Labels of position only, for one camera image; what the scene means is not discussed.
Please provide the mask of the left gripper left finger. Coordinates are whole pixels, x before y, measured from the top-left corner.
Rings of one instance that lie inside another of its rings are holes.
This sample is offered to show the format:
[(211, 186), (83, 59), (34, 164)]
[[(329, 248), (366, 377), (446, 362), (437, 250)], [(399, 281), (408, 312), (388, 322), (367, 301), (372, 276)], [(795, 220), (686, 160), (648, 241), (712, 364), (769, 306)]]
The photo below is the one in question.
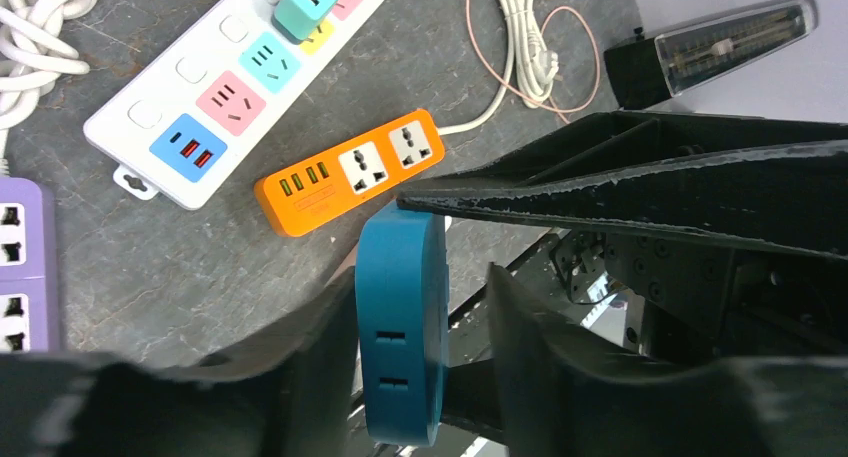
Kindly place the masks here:
[(194, 364), (5, 354), (5, 456), (340, 456), (356, 368), (354, 273)]

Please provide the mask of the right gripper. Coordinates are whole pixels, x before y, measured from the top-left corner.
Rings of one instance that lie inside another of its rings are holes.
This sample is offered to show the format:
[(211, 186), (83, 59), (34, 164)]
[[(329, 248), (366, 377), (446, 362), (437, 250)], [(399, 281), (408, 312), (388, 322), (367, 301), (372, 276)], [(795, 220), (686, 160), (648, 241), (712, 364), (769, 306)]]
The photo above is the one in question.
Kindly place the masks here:
[(397, 202), (610, 233), (566, 234), (553, 267), (574, 309), (596, 319), (623, 307), (618, 340), (642, 355), (847, 353), (843, 124), (594, 113), (481, 167), (406, 184)]

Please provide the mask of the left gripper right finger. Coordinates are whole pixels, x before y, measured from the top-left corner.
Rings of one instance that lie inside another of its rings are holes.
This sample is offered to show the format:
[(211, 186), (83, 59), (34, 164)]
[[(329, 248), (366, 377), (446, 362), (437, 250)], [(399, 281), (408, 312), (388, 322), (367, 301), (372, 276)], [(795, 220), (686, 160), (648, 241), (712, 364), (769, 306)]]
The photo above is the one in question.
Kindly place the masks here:
[(486, 297), (503, 439), (514, 456), (843, 456), (843, 357), (685, 368), (567, 321), (505, 268)]

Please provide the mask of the blue plug adapter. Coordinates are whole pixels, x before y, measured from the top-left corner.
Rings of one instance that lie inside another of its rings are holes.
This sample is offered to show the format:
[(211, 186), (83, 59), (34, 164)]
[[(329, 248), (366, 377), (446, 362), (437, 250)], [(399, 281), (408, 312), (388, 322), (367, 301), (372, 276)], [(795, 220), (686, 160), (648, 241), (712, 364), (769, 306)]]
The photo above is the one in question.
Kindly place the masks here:
[(449, 290), (443, 216), (391, 202), (366, 222), (355, 297), (366, 424), (378, 442), (430, 447), (436, 440)]

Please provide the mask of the teal usb charger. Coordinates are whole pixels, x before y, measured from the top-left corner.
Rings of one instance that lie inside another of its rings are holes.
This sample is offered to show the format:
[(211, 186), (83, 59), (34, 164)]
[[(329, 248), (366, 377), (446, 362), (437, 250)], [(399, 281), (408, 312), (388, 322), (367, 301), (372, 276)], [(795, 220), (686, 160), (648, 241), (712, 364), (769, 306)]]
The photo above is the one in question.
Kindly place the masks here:
[(272, 26), (294, 44), (305, 41), (339, 0), (280, 0)]

